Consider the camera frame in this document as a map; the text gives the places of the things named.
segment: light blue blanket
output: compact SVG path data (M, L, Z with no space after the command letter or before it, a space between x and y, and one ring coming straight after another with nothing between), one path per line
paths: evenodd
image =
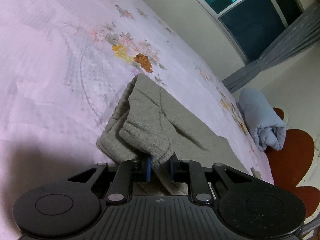
M239 107L259 150L264 151L268 145L277 151L283 148L286 125L260 91L243 89L239 97Z

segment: yellow flower print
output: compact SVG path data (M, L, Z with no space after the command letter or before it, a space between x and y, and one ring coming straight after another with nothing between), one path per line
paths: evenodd
M233 120L235 120L236 124L238 125L239 129L245 134L247 135L247 128L245 127L245 125L242 122L239 122L239 120L233 116Z
M123 45L112 45L112 50L116 57L122 58L126 63L131 64L133 57L127 54L127 49Z
M225 109L229 109L228 105L225 103L225 101L223 101L223 99L221 99L220 103Z

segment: screw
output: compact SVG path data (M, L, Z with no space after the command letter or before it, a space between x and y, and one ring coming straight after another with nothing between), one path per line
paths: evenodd
M201 193L196 196L196 199L203 202L208 202L211 200L211 196L206 193Z
M113 193L108 197L108 199L110 199L111 201L114 201L114 202L123 200L123 198L124 198L124 196L119 193Z

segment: rolled blanket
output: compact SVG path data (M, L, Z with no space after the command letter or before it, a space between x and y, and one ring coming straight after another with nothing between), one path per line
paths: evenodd
M180 160L198 161L204 167L224 163L248 173L227 139L213 133L164 88L143 74L129 83L97 146L118 163L140 158L142 154L151 155L156 180L139 183L149 195L188 193L186 184L170 180L169 158L173 153Z
M267 146L279 151L283 148L286 125L258 90L245 88L239 97L239 107L246 126L259 150Z

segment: gray curtain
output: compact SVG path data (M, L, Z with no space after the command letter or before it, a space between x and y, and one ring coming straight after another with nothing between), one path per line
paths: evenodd
M271 68L308 49L320 40L320 4L308 7L260 57L234 72L222 83L233 93L243 87L261 71Z

